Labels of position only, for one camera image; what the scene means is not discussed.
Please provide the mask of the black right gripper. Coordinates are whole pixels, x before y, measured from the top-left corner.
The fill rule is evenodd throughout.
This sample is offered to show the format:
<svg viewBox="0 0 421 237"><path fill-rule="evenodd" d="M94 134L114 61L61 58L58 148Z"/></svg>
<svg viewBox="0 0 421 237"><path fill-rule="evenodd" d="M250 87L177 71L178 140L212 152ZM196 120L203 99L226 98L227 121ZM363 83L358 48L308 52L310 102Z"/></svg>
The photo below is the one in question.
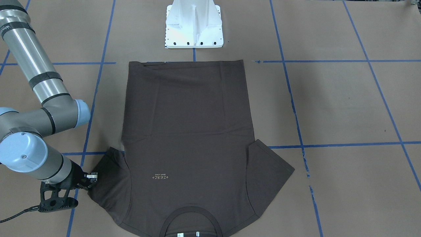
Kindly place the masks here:
<svg viewBox="0 0 421 237"><path fill-rule="evenodd" d="M64 188L66 190L84 189L86 191L91 190L97 183L91 179L98 179L97 172L91 172L90 174L83 171L82 168L72 163L72 168L69 175L64 179Z"/></svg>

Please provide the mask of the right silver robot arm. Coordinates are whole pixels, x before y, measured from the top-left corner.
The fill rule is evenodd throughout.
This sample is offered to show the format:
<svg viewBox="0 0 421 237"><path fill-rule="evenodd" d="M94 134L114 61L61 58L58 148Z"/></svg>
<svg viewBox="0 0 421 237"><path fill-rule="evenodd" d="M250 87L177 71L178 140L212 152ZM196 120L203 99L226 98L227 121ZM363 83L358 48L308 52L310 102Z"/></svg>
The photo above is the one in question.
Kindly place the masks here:
<svg viewBox="0 0 421 237"><path fill-rule="evenodd" d="M88 123L90 108L72 98L18 0L1 1L1 40L39 101L39 108L27 111L1 108L1 163L47 184L69 178L71 188L89 189L97 176L84 172L45 138Z"/></svg>

